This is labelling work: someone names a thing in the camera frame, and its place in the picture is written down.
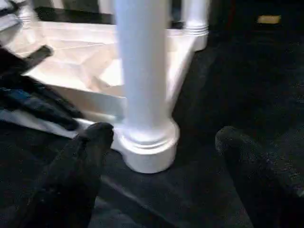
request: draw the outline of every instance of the dark floor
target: dark floor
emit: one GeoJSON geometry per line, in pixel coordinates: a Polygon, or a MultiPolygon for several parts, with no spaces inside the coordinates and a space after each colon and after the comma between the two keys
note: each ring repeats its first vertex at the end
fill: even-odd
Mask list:
{"type": "MultiPolygon", "coordinates": [[[[69,18],[53,10],[41,11],[40,17],[43,14],[69,18]]],[[[94,22],[73,17],[76,22],[94,22]]],[[[97,15],[95,20],[103,21],[97,15]]],[[[211,33],[208,47],[193,58],[173,112],[181,129],[173,166],[155,175],[138,174],[112,151],[96,204],[106,210],[96,209],[91,228],[252,227],[216,154],[214,135],[225,125],[235,125],[267,143],[303,118],[304,106],[293,105],[302,98],[290,99],[303,89],[303,58],[303,38],[294,33],[247,31],[220,38],[211,33]]],[[[4,209],[67,139],[7,123],[0,128],[4,209]]]]}

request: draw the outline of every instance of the white column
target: white column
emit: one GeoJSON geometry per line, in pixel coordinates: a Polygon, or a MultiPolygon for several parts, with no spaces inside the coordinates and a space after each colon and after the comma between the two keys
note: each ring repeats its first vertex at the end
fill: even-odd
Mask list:
{"type": "Polygon", "coordinates": [[[187,16],[184,32],[187,35],[197,36],[195,50],[203,50],[207,45],[208,17],[210,0],[184,0],[187,6],[187,16]]]}
{"type": "Polygon", "coordinates": [[[56,8],[56,9],[64,9],[64,5],[63,5],[62,0],[52,0],[52,2],[53,2],[54,8],[56,8]]]}
{"type": "Polygon", "coordinates": [[[99,12],[105,14],[113,14],[114,0],[98,0],[99,12]]]}
{"type": "Polygon", "coordinates": [[[181,2],[181,21],[185,22],[187,20],[189,3],[191,3],[191,0],[182,0],[181,2]]]}
{"type": "Polygon", "coordinates": [[[127,98],[125,120],[116,134],[127,165],[142,173],[168,168],[179,137],[165,103],[167,6],[165,0],[115,1],[127,98]]]}

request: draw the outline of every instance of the column base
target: column base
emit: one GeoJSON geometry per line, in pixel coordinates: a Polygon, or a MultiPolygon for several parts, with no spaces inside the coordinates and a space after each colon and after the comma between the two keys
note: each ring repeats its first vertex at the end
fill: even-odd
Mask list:
{"type": "Polygon", "coordinates": [[[197,36],[195,43],[194,43],[194,51],[201,51],[204,50],[207,46],[207,40],[208,40],[208,33],[205,33],[203,35],[197,36]]]}
{"type": "Polygon", "coordinates": [[[172,130],[166,141],[141,145],[124,136],[122,128],[115,128],[112,148],[119,151],[128,167],[140,173],[157,173],[169,168],[176,154],[179,139],[179,128],[172,121],[172,130]]]}
{"type": "Polygon", "coordinates": [[[196,37],[194,51],[201,51],[206,48],[209,34],[208,26],[186,27],[184,29],[184,34],[196,37]]]}

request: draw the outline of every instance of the white molding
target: white molding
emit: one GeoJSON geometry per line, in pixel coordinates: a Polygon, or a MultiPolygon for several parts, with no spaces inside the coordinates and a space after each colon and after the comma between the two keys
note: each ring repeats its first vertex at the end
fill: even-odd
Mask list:
{"type": "Polygon", "coordinates": [[[177,40],[176,43],[180,47],[180,51],[176,54],[174,61],[171,62],[171,67],[167,72],[166,100],[170,113],[173,112],[194,51],[196,50],[197,38],[194,36],[181,36],[177,40]]]}
{"type": "Polygon", "coordinates": [[[124,129],[125,124],[118,124],[114,129],[112,149],[122,154],[124,161],[133,171],[147,174],[161,172],[174,162],[180,136],[178,125],[173,120],[169,120],[168,124],[169,128],[163,129],[166,130],[166,139],[149,144],[129,140],[125,133],[130,129],[124,129]]]}
{"type": "Polygon", "coordinates": [[[208,39],[210,0],[187,0],[187,19],[184,33],[196,37],[195,50],[203,50],[208,39]]]}

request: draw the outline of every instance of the small yellow object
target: small yellow object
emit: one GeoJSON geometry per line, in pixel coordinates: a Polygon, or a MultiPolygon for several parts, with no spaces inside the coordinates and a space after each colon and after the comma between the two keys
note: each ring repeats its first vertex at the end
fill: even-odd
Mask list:
{"type": "Polygon", "coordinates": [[[278,24],[281,20],[280,16],[262,15],[257,18],[257,22],[261,24],[278,24]]]}

